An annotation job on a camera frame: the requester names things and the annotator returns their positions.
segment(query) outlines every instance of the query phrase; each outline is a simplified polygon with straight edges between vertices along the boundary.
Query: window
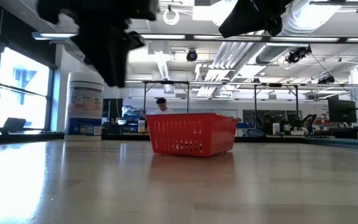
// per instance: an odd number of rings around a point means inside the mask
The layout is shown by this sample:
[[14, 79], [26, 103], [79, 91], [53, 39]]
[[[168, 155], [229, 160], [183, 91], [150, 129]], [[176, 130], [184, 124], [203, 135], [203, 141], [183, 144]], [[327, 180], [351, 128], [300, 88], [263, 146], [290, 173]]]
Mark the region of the window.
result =
[[26, 119], [25, 128], [45, 128], [50, 69], [5, 48], [0, 64], [0, 126], [7, 118]]

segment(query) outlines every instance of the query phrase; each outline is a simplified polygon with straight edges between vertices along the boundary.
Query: metal pole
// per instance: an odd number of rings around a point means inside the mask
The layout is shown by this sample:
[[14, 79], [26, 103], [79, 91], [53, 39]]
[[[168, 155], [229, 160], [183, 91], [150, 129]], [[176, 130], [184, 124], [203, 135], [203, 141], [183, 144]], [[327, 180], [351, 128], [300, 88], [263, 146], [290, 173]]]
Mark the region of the metal pole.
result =
[[257, 100], [256, 100], [256, 85], [254, 86], [254, 100], [255, 100], [255, 129], [258, 128], [258, 109], [257, 109]]
[[299, 100], [298, 100], [298, 86], [295, 86], [295, 98], [296, 98], [296, 117], [300, 119], [299, 117]]
[[190, 106], [190, 84], [187, 84], [187, 113], [189, 113]]
[[143, 115], [146, 116], [146, 93], [147, 93], [147, 89], [146, 89], [147, 83], [144, 83], [144, 99], [143, 99]]

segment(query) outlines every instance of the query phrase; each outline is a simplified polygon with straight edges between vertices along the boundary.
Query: computer monitor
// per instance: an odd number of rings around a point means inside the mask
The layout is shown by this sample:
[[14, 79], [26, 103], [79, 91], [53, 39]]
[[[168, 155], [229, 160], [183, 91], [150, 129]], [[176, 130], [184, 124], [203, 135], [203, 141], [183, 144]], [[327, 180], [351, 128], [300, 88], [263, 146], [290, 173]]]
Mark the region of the computer monitor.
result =
[[356, 104], [354, 101], [328, 99], [328, 110], [330, 122], [356, 123]]

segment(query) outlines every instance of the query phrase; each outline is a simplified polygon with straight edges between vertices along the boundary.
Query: security camera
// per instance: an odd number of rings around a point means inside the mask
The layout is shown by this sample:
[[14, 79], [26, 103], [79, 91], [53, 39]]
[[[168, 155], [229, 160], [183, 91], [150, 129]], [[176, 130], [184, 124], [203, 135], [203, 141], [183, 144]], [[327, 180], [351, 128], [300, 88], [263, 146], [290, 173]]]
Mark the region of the security camera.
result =
[[189, 50], [186, 57], [188, 62], [194, 62], [197, 61], [197, 53], [196, 50]]

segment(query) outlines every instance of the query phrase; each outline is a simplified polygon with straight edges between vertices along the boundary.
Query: ceiling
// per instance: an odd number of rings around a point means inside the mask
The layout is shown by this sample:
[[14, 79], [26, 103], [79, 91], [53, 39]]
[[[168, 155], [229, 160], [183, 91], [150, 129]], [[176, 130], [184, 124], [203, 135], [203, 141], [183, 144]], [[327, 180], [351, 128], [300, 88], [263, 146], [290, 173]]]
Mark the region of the ceiling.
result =
[[[0, 5], [17, 17], [30, 24], [32, 27], [42, 32], [55, 31], [56, 27], [37, 19], [35, 13], [36, 0], [0, 0]], [[212, 21], [194, 21], [193, 16], [188, 15], [193, 10], [194, 0], [184, 1], [181, 6], [184, 13], [180, 13], [180, 19], [175, 25], [168, 25], [163, 19], [163, 13], [158, 15], [155, 22], [133, 20], [131, 30], [141, 34], [218, 34], [218, 26]], [[358, 36], [358, 14], [352, 11], [354, 8], [345, 8], [335, 13], [325, 24], [315, 30], [312, 35], [326, 36]], [[63, 26], [58, 30], [75, 30], [70, 19], [62, 19]], [[186, 54], [189, 49], [195, 49], [198, 53], [200, 63], [211, 63], [219, 52], [220, 42], [187, 42], [187, 41], [148, 41], [144, 49], [132, 52], [129, 56], [129, 74], [128, 79], [140, 78], [158, 78], [155, 72], [158, 71], [157, 63], [153, 57], [148, 57], [149, 53], [162, 51], [169, 54], [167, 67], [175, 79], [191, 79], [191, 75], [183, 72], [195, 72], [198, 63], [186, 61]], [[282, 55], [274, 61], [274, 66], [266, 67], [262, 72], [264, 76], [260, 77], [262, 82], [307, 82], [311, 77], [318, 75], [324, 70], [334, 70], [336, 80], [339, 82], [348, 81], [349, 69], [356, 66], [358, 62], [358, 45], [349, 44], [311, 44], [313, 54], [316, 56], [322, 67], [314, 57], [308, 56], [300, 63], [291, 66], [283, 62]]]

